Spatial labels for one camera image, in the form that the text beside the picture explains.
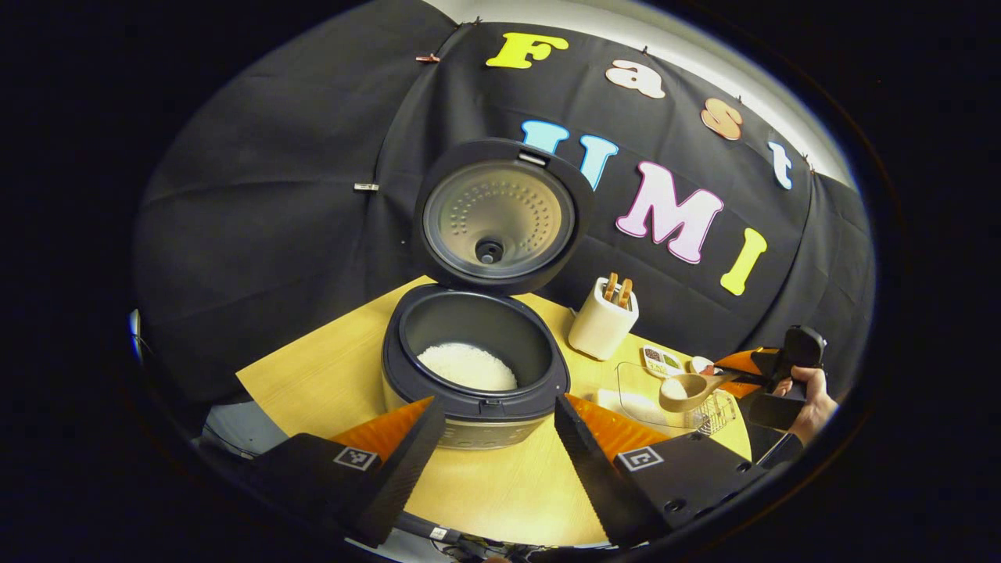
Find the rice cooker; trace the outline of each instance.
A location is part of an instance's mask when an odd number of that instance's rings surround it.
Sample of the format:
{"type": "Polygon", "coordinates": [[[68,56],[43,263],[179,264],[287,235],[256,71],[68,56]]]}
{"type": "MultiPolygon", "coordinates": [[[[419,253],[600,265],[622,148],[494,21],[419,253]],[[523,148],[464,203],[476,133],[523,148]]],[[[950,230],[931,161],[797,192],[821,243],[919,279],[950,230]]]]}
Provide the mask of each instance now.
{"type": "Polygon", "coordinates": [[[510,296],[557,274],[593,207],[584,174],[538,148],[486,138],[442,154],[417,194],[412,246],[437,284],[407,292],[390,318],[382,344],[386,410],[434,396],[444,408],[438,445],[445,448],[505,448],[538,428],[570,390],[570,373],[543,320],[510,296]],[[418,360],[430,347],[456,344],[503,362],[517,388],[466,387],[418,360]]]}

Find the pink letter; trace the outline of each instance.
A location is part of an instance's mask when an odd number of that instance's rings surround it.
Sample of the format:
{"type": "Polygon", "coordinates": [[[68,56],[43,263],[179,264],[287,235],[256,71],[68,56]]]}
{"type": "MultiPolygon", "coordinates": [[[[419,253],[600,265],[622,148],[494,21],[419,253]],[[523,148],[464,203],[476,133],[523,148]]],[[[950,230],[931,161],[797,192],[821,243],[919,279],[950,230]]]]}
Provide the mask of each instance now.
{"type": "Polygon", "coordinates": [[[654,162],[640,162],[639,168],[643,174],[640,191],[629,214],[619,217],[616,226],[626,234],[642,238],[647,235],[647,216],[652,215],[654,243],[660,244],[680,228],[681,233],[668,243],[668,249],[689,263],[699,263],[702,242],[713,217],[723,209],[723,200],[700,189],[679,205],[670,170],[654,162]]]}

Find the rice cooker lid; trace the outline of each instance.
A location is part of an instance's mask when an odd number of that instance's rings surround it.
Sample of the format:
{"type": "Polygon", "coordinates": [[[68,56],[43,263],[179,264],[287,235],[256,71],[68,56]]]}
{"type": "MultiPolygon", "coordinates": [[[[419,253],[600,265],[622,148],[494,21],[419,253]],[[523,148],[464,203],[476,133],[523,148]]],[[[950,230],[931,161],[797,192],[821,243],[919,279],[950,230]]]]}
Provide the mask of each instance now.
{"type": "Polygon", "coordinates": [[[550,152],[486,138],[448,149],[424,176],[414,237],[448,288],[526,294],[552,279],[587,231],[594,190],[550,152]]]}

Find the table surface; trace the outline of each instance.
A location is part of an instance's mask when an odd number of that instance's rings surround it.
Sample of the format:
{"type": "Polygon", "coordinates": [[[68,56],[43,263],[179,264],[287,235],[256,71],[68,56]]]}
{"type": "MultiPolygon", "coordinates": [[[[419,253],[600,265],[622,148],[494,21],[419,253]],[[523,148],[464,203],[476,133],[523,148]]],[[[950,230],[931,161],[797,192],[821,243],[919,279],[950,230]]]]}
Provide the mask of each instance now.
{"type": "MultiPolygon", "coordinates": [[[[402,286],[251,364],[237,377],[288,436],[329,438],[371,420],[385,412],[380,355],[389,317],[403,294],[432,283],[420,277],[402,286]]],[[[534,295],[516,299],[538,313],[553,332],[570,368],[575,396],[617,390],[616,368],[623,362],[642,364],[645,345],[675,352],[629,335],[613,358],[599,362],[567,344],[574,321],[569,309],[534,295]]],[[[682,360],[690,358],[675,353],[682,360]]],[[[739,410],[712,438],[751,460],[739,410]]],[[[437,448],[405,510],[438,526],[493,540],[531,545],[607,541],[552,415],[525,442],[509,448],[437,448]]]]}

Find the spoon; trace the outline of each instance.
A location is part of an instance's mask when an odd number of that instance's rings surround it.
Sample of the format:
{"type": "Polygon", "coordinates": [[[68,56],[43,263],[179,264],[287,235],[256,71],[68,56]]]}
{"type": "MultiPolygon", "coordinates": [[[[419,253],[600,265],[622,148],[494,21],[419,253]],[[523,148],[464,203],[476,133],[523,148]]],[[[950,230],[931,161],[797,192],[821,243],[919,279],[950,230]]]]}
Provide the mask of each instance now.
{"type": "Polygon", "coordinates": [[[740,374],[727,374],[724,376],[703,376],[700,374],[681,374],[665,380],[665,385],[674,380],[685,388],[685,399],[671,397],[673,394],[665,394],[665,386],[661,386],[661,407],[665,411],[672,413],[684,413],[691,411],[702,405],[710,395],[721,385],[730,383],[740,377],[740,374]]]}

